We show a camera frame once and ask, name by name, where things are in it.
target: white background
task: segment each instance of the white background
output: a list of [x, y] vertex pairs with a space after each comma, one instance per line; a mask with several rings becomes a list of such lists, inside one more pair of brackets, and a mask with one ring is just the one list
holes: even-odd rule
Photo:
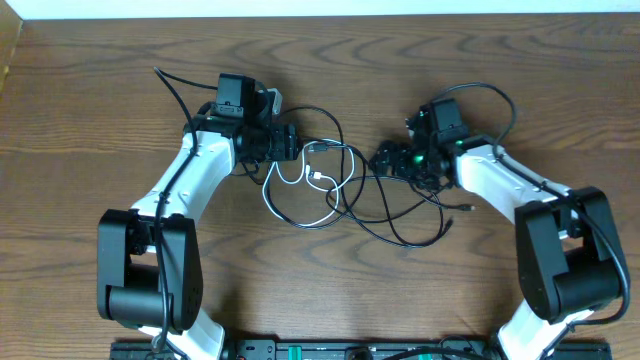
[[639, 12], [640, 0], [7, 0], [24, 20]]

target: brown wooden surface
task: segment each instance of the brown wooden surface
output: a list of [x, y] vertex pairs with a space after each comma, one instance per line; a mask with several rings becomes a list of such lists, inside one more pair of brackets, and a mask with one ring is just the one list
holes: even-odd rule
[[[639, 23], [640, 15], [26, 23], [0, 100], [0, 357], [106, 358], [115, 339], [139, 337], [96, 311], [96, 225], [107, 208], [144, 195], [179, 147], [183, 115], [154, 65], [209, 83], [221, 71], [253, 76], [279, 88], [285, 107], [333, 112], [346, 141], [367, 155], [383, 139], [406, 138], [403, 119], [437, 90], [494, 83], [519, 106], [506, 141], [515, 158], [607, 193], [638, 290]], [[178, 89], [194, 111], [212, 97]], [[474, 129], [496, 134], [505, 125], [507, 109], [494, 95], [459, 99]], [[291, 120], [306, 135], [337, 136], [321, 116]], [[323, 156], [312, 161], [336, 174]], [[368, 189], [358, 209], [380, 216]], [[449, 214], [456, 223], [444, 240], [406, 251], [346, 221], [293, 228], [267, 211], [259, 190], [246, 178], [225, 180], [198, 227], [204, 308], [231, 331], [486, 335], [521, 300], [513, 227], [471, 194], [444, 195], [479, 209]], [[387, 191], [394, 211], [417, 201], [405, 186]], [[304, 187], [273, 193], [300, 221], [326, 211], [322, 195]], [[436, 215], [424, 207], [397, 224], [407, 238], [425, 239]], [[623, 321], [577, 336], [606, 338], [618, 359], [637, 358], [637, 305], [634, 297]]]

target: wooden tabletop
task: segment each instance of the wooden tabletop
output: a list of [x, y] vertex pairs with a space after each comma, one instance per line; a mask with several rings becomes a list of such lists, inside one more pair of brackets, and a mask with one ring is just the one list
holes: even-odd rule
[[[607, 194], [637, 294], [639, 23], [640, 15], [27, 22], [0, 101], [0, 358], [104, 359], [112, 341], [140, 338], [98, 316], [96, 226], [106, 209], [128, 209], [150, 190], [180, 146], [183, 114], [153, 66], [213, 84], [220, 72], [252, 76], [278, 88], [284, 108], [331, 111], [367, 156], [385, 139], [407, 140], [404, 118], [438, 90], [498, 85], [519, 109], [510, 154], [554, 181]], [[215, 96], [177, 88], [192, 111]], [[490, 92], [457, 98], [474, 130], [496, 135], [508, 121]], [[307, 136], [337, 136], [321, 115], [290, 120]], [[311, 161], [337, 175], [337, 159]], [[418, 200], [403, 184], [385, 191], [392, 212]], [[275, 182], [273, 197], [299, 221], [327, 211], [305, 186]], [[514, 228], [472, 194], [442, 198], [478, 209], [449, 211], [455, 223], [443, 240], [404, 250], [349, 221], [291, 227], [249, 179], [227, 178], [198, 226], [204, 309], [233, 333], [281, 339], [489, 335], [522, 300]], [[373, 184], [357, 210], [383, 215]], [[438, 223], [423, 206], [396, 226], [418, 241]], [[616, 359], [637, 358], [637, 299], [624, 320], [575, 337], [604, 338]]]

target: black bracket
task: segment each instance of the black bracket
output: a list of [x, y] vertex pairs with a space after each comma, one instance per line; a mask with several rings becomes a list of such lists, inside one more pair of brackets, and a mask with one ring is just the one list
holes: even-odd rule
[[[163, 253], [170, 299], [170, 331], [189, 329], [202, 304], [202, 269], [193, 219], [163, 218]], [[159, 269], [135, 263], [154, 243], [153, 219], [107, 210], [98, 225], [98, 312], [125, 327], [162, 326]]]
[[[588, 187], [573, 198], [607, 235], [624, 271], [628, 269], [609, 202]], [[586, 224], [572, 218], [562, 201], [534, 201], [515, 209], [518, 275], [533, 312], [550, 323], [584, 309], [597, 310], [620, 296], [621, 283], [609, 252]], [[582, 247], [565, 252], [560, 233], [582, 237]]]

